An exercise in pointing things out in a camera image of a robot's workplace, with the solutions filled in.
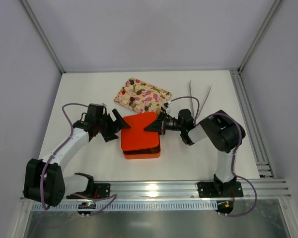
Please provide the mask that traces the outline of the metal tongs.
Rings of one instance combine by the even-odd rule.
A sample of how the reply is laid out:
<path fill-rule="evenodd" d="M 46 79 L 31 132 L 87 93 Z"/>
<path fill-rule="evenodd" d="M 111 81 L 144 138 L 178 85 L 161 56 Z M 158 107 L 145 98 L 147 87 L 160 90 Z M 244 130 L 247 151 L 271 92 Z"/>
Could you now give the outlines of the metal tongs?
<path fill-rule="evenodd" d="M 193 118 L 198 118 L 200 116 L 202 109 L 204 108 L 209 98 L 211 90 L 212 90 L 212 84 L 207 86 L 206 92 L 202 97 L 202 101 L 200 102 L 200 99 L 193 94 L 193 82 L 189 80 L 188 93 L 189 93 L 189 100 L 190 100 L 190 110 L 193 115 Z"/>

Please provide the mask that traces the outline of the orange box lid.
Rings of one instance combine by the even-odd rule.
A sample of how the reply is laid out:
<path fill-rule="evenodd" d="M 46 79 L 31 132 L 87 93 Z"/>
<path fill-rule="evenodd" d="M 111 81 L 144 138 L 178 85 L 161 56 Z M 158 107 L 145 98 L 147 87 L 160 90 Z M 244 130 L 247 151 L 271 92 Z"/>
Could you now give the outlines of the orange box lid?
<path fill-rule="evenodd" d="M 123 151 L 151 149 L 159 145 L 159 134 L 145 131 L 145 128 L 157 119 L 155 112 L 125 116 L 123 119 L 130 126 L 130 128 L 121 130 Z"/>

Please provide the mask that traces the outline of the orange chocolate box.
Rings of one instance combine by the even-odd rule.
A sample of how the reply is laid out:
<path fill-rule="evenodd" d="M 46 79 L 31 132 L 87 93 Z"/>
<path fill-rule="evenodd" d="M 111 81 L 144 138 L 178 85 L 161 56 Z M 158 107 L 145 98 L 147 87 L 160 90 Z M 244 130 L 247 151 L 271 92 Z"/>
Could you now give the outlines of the orange chocolate box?
<path fill-rule="evenodd" d="M 158 145 L 152 148 L 146 148 L 141 150 L 123 151 L 123 155 L 126 159 L 155 159 L 161 154 L 161 146 Z"/>

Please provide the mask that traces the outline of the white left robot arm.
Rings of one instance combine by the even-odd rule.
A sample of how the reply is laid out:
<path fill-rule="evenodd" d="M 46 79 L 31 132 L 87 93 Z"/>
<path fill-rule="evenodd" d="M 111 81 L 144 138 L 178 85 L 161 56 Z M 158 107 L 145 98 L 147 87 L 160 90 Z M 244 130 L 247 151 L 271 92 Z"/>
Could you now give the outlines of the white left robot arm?
<path fill-rule="evenodd" d="M 56 207 L 64 197 L 91 198 L 93 176 L 75 173 L 64 177 L 64 169 L 97 135 L 109 142 L 118 139 L 120 130 L 130 128 L 116 109 L 112 119 L 105 105 L 89 104 L 86 108 L 79 120 L 70 123 L 69 135 L 52 152 L 41 159 L 31 159 L 26 165 L 23 195 L 40 202 L 44 210 Z"/>

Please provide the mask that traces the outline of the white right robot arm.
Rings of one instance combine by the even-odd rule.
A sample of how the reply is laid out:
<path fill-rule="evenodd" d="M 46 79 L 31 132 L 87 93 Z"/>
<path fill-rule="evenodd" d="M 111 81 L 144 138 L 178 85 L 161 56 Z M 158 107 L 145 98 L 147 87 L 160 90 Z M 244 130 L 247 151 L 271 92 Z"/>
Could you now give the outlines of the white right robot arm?
<path fill-rule="evenodd" d="M 193 145 L 208 138 L 218 152 L 217 169 L 213 181 L 198 182 L 200 198 L 242 197 L 243 191 L 234 172 L 236 152 L 246 136 L 244 128 L 226 112 L 219 110 L 194 124 L 189 109 L 182 109 L 178 118 L 161 112 L 158 118 L 144 128 L 145 131 L 164 135 L 167 130 L 179 131 L 184 144 Z"/>

